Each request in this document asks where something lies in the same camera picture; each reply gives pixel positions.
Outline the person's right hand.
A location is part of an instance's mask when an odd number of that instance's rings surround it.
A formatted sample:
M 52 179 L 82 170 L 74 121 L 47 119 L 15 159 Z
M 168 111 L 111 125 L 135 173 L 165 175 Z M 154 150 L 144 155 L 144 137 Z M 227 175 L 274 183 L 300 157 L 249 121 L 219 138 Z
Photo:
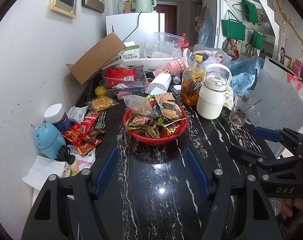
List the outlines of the person's right hand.
M 282 199 L 281 215 L 284 219 L 292 217 L 293 207 L 303 210 L 303 198 Z

